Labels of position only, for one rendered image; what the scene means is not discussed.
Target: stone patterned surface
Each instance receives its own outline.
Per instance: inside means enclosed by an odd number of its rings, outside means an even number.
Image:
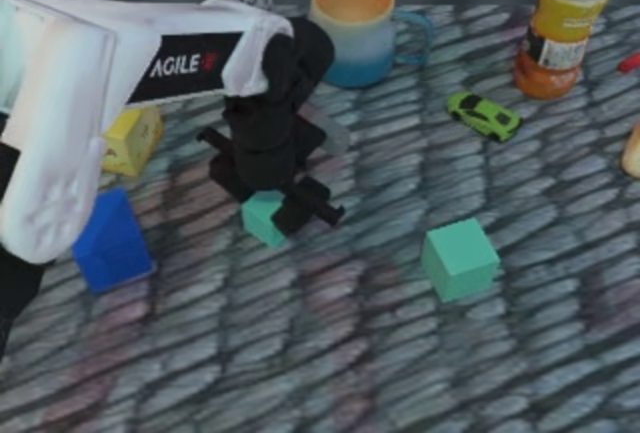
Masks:
[[[158,273],[99,298],[68,258],[48,274],[0,372],[0,432],[637,433],[640,184],[618,163],[640,90],[615,66],[640,8],[607,13],[584,79],[547,103],[509,72],[530,9],[427,10],[427,70],[317,92],[353,133],[315,167],[349,210],[336,231],[261,247],[193,141],[219,100],[168,112],[144,176],[124,180]],[[461,87],[525,117],[518,136],[488,144],[450,121]],[[420,244],[471,215],[503,269],[442,305]]]

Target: robotic arm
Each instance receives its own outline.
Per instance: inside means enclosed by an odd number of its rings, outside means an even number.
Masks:
[[[324,139],[296,112],[332,60],[331,41],[312,23],[241,3],[0,0],[0,111],[9,115],[0,138],[0,321],[20,314],[46,266],[81,234],[102,136],[127,105],[223,93],[231,139],[200,136],[219,151],[212,179],[239,201],[284,191],[297,207],[280,215],[288,232],[305,216],[292,211],[335,224],[342,210],[325,204],[326,188],[294,182]]]

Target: mug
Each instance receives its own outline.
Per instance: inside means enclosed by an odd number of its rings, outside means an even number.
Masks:
[[[433,24],[425,15],[395,9],[395,0],[311,0],[309,19],[335,47],[334,62],[324,81],[342,88],[361,88],[383,80],[394,62],[425,65],[433,40]],[[397,55],[393,20],[424,29],[421,53]]]

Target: mug handle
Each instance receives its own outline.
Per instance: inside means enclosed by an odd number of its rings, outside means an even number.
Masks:
[[[396,62],[400,63],[401,65],[426,65],[429,61],[429,52],[431,51],[431,45],[433,44],[433,23],[431,22],[429,17],[421,13],[415,13],[413,11],[395,10],[393,12],[393,19],[421,26],[424,29],[426,37],[426,45],[422,53],[398,55],[396,58]]]

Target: green cube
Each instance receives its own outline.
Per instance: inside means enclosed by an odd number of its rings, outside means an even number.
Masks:
[[[499,264],[498,254],[475,218],[427,232],[422,267],[443,302],[489,289]]]
[[[286,241],[285,236],[271,220],[282,205],[283,199],[284,195],[279,191],[259,191],[241,207],[245,231],[271,248],[278,248]]]

